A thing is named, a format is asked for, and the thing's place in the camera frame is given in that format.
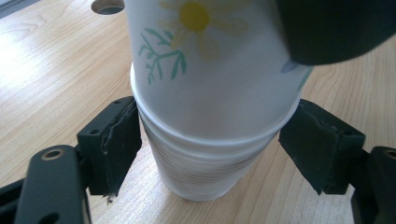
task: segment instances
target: wooden table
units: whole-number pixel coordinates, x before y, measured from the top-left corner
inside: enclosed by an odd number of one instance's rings
[[[76,133],[110,102],[131,95],[124,12],[92,1],[42,0],[0,20],[0,186],[29,159]],[[357,60],[314,69],[303,98],[367,134],[365,149],[396,147],[396,37]],[[120,196],[90,197],[94,223],[353,223],[349,199],[318,196],[274,140],[225,196],[180,199],[161,181],[147,138]]]

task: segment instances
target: cup rim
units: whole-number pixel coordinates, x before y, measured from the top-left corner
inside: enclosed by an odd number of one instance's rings
[[[300,102],[301,98],[301,92],[299,91],[297,94],[297,97],[293,104],[290,107],[290,110],[286,115],[276,124],[273,126],[265,129],[264,131],[260,133],[256,133],[254,135],[251,135],[249,137],[244,137],[244,138],[235,138],[235,139],[204,139],[204,138],[199,138],[199,137],[192,137],[192,136],[186,136],[181,133],[178,133],[176,130],[172,129],[171,127],[168,127],[165,123],[161,122],[159,119],[155,117],[152,113],[149,113],[149,109],[147,105],[143,102],[139,90],[136,86],[135,78],[134,78],[134,63],[131,63],[131,72],[130,72],[130,81],[131,81],[131,87],[132,91],[134,94],[134,99],[136,100],[136,103],[139,107],[139,113],[143,113],[145,117],[158,129],[160,129],[162,132],[166,133],[170,137],[177,139],[177,141],[181,141],[184,143],[188,144],[196,144],[196,145],[201,145],[201,146],[207,146],[207,147],[214,147],[218,145],[222,146],[235,146],[235,145],[245,145],[245,144],[251,144],[251,142],[256,142],[258,140],[263,139],[266,136],[269,136],[271,134],[277,133],[291,118],[291,116],[294,114],[295,110],[298,107],[298,104]]]

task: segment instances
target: white daisy print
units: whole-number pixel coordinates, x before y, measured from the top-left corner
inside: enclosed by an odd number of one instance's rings
[[[250,0],[164,0],[159,5],[175,11],[172,19],[159,21],[164,30],[174,33],[171,49],[182,47],[189,51],[191,41],[196,42],[199,56],[206,62],[219,59],[219,46],[207,29],[214,28],[230,36],[246,32],[248,23],[232,14],[241,10]]]

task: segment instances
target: screw hole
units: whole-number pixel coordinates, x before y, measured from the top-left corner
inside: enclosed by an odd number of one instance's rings
[[[53,150],[45,152],[41,156],[41,160],[43,160],[43,161],[53,161],[53,160],[56,160],[56,159],[62,157],[63,154],[64,154],[64,150],[63,149],[53,149]]]
[[[393,159],[393,160],[396,160],[396,151],[388,149],[388,150],[385,151],[385,154],[386,154],[389,158],[391,158],[391,159]]]
[[[95,0],[91,4],[92,11],[101,15],[113,15],[125,8],[122,0]]]
[[[53,224],[59,220],[59,215],[57,213],[51,213],[40,219],[39,224]]]
[[[89,132],[88,132],[88,134],[96,134],[96,133],[99,133],[99,130],[90,130]]]

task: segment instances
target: paper cup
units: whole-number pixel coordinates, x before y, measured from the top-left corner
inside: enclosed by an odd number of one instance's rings
[[[134,97],[160,173],[182,197],[219,197],[287,122],[312,68],[290,60],[275,1],[125,6]]]

